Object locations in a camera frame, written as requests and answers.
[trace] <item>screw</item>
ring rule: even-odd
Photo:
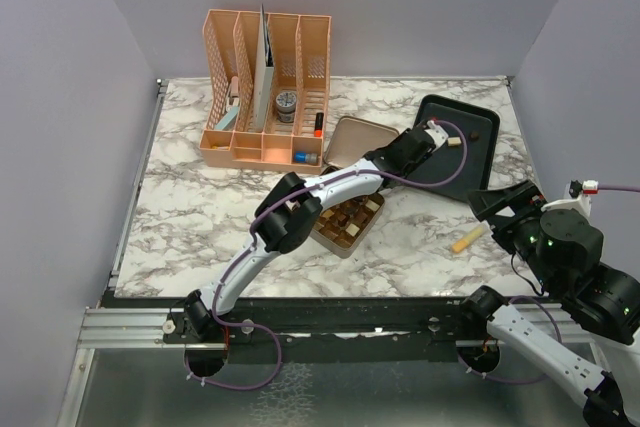
[[[164,324],[162,324],[162,332],[167,335],[173,334],[175,330],[176,324],[174,324],[172,320],[167,320]]]
[[[253,321],[251,319],[245,319],[242,321],[243,324],[253,324]],[[242,331],[243,334],[249,335],[251,332],[253,332],[253,327],[251,326],[246,326],[246,327],[240,327],[240,330]]]

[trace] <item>paper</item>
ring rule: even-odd
[[[264,13],[264,5],[260,6],[260,28],[258,29],[258,48],[256,52],[256,71],[253,83],[253,128],[255,132],[264,130],[264,123],[269,111],[271,98],[271,81],[274,65],[271,52],[269,25]]]

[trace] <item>orange marker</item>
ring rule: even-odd
[[[322,124],[324,123],[324,114],[322,112],[318,112],[316,114],[316,125],[313,129],[313,135],[315,137],[322,137]]]

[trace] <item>wire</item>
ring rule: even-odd
[[[409,187],[417,187],[417,188],[433,188],[433,187],[441,187],[443,185],[448,184],[449,182],[451,182],[453,179],[455,179],[460,172],[462,172],[462,169],[464,168],[466,162],[467,162],[467,140],[465,139],[464,134],[462,133],[462,130],[460,130],[460,128],[451,123],[448,122],[446,120],[436,120],[436,124],[445,126],[445,127],[450,127],[453,130],[456,131],[456,133],[458,134],[458,136],[460,137],[460,139],[462,140],[462,159],[460,160],[460,165],[458,166],[458,168],[455,170],[455,172],[453,174],[451,174],[449,177],[447,177],[444,180],[441,180],[440,182],[435,182],[435,183],[431,183],[431,184],[421,184],[419,182],[413,182],[411,180],[407,180],[407,179],[403,179],[402,177],[398,177],[397,175],[393,175],[390,174],[388,172],[381,172],[379,170],[372,170],[372,169],[363,169],[360,171],[350,171],[350,172],[345,172],[343,174],[337,175],[329,180],[327,180],[326,182],[324,182],[324,187],[333,184],[334,182],[337,182],[339,180],[342,179],[346,179],[352,176],[357,176],[357,175],[367,175],[367,174],[371,174],[371,175],[378,175],[380,177],[385,177],[391,180],[395,180],[397,182],[400,182],[404,185],[407,185]],[[251,237],[253,238],[253,242],[251,243],[251,245],[249,246],[249,248],[247,248],[245,251],[243,251],[238,257],[236,257],[236,259],[234,261],[231,262],[231,264],[229,264],[229,266],[227,267],[227,269],[224,271],[224,273],[222,274],[222,276],[220,277],[220,280],[218,281],[218,286],[216,287],[214,296],[213,296],[213,305],[211,306],[211,314],[213,316],[213,319],[220,325],[225,326],[225,327],[232,327],[232,328],[242,328],[242,327],[253,327],[255,329],[258,330],[262,330],[263,332],[265,332],[267,335],[269,335],[272,339],[273,342],[276,346],[276,366],[273,369],[273,372],[271,372],[271,374],[263,381],[258,382],[256,384],[251,384],[251,385],[233,385],[233,384],[226,384],[223,382],[218,382],[217,380],[212,380],[209,379],[207,377],[198,377],[196,376],[190,369],[189,367],[189,362],[185,359],[185,367],[187,369],[187,371],[189,372],[189,375],[187,376],[187,379],[195,379],[198,380],[199,382],[201,382],[203,385],[204,384],[209,384],[209,385],[215,385],[217,387],[222,387],[224,389],[229,389],[229,390],[239,390],[239,391],[250,391],[250,390],[257,390],[260,389],[262,387],[264,387],[265,385],[267,385],[268,383],[270,383],[275,377],[276,375],[278,375],[278,372],[280,372],[280,369],[282,367],[282,346],[280,345],[280,341],[278,340],[278,336],[276,335],[275,332],[273,332],[269,327],[265,326],[265,325],[260,325],[260,324],[252,324],[252,323],[245,323],[245,322],[227,322],[226,320],[222,320],[220,317],[218,317],[218,314],[216,313],[216,305],[218,303],[218,298],[220,297],[220,291],[222,289],[222,286],[224,285],[224,282],[229,278],[229,276],[231,275],[231,273],[233,272],[233,270],[244,260],[244,258],[249,255],[250,252],[252,252],[253,249],[256,248],[257,242],[258,242],[258,238],[256,236],[256,231],[258,229],[258,226],[262,223],[262,221],[269,215],[271,214],[273,211],[275,211],[278,207],[280,207],[281,205],[285,204],[286,202],[309,192],[313,192],[314,190],[318,190],[320,188],[323,188],[323,185],[321,184],[316,184],[316,185],[312,185],[311,187],[305,187],[303,189],[297,190],[285,197],[283,197],[282,199],[280,199],[279,201],[275,202],[272,206],[268,207],[267,209],[265,209],[264,212],[262,212],[258,217],[256,217],[253,222],[251,222],[251,226],[249,227],[249,233],[251,234]]]
[[[484,342],[482,343],[482,351],[483,351],[485,354],[487,353],[487,349],[488,349],[487,342],[489,342],[489,341],[490,341],[490,340],[492,340],[492,339],[493,339],[493,337],[491,337],[490,335],[488,335],[488,336],[487,336],[487,338],[486,338],[486,339],[484,339]]]
[[[615,190],[617,192],[637,192],[640,194],[640,187],[635,187],[630,185],[598,184],[598,191],[600,190]]]
[[[224,350],[225,352],[229,352],[229,342],[231,342],[231,333],[229,332],[229,327],[225,325],[224,327]]]
[[[513,254],[511,256],[511,270],[513,270],[513,273],[516,274],[518,277],[520,277],[522,280],[524,280],[527,284],[529,284],[529,287],[531,287],[531,290],[533,290],[533,292],[538,296],[538,297],[543,297],[544,296],[544,287],[542,287],[541,291],[538,291],[538,289],[536,289],[536,286],[534,285],[533,282],[531,282],[529,279],[527,279],[524,275],[522,275],[520,272],[518,272],[516,270],[516,266],[513,265],[513,259],[516,256],[516,254]]]
[[[540,301],[538,301],[537,299],[534,299],[533,297],[527,297],[525,295],[518,295],[517,297],[512,297],[511,300],[509,301],[509,304],[515,304],[516,302],[519,302],[521,300],[527,300],[529,302],[533,302],[540,308],[540,310],[542,310],[542,312],[544,312],[544,314],[551,321],[551,325],[553,325],[553,329],[556,331],[556,339],[558,340],[558,342],[562,343],[562,335],[560,334],[560,327],[558,327],[558,323],[551,315],[551,312],[549,312],[549,310],[544,305],[542,305],[542,303],[540,303]],[[464,361],[464,359],[460,354],[458,354],[458,361],[467,368],[468,372],[471,372],[472,374],[477,375],[478,377],[482,377],[483,379],[491,380],[492,382],[498,382],[499,384],[531,385],[531,384],[537,384],[538,382],[542,382],[543,380],[548,379],[546,374],[542,374],[541,376],[536,377],[534,379],[526,379],[526,380],[505,379],[503,377],[498,377],[495,375],[478,372],[477,370],[472,369]]]

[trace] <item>desk organizer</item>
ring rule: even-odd
[[[211,167],[319,174],[329,102],[331,17],[268,14],[275,71],[263,132],[253,128],[253,82],[259,12],[210,10],[203,35],[213,87],[213,105],[200,141]],[[227,87],[239,79],[240,108],[233,130],[214,130],[225,115]],[[278,119],[276,96],[297,94],[295,119]],[[324,113],[322,136],[314,137],[316,113]],[[315,165],[294,162],[294,153],[316,154]]]

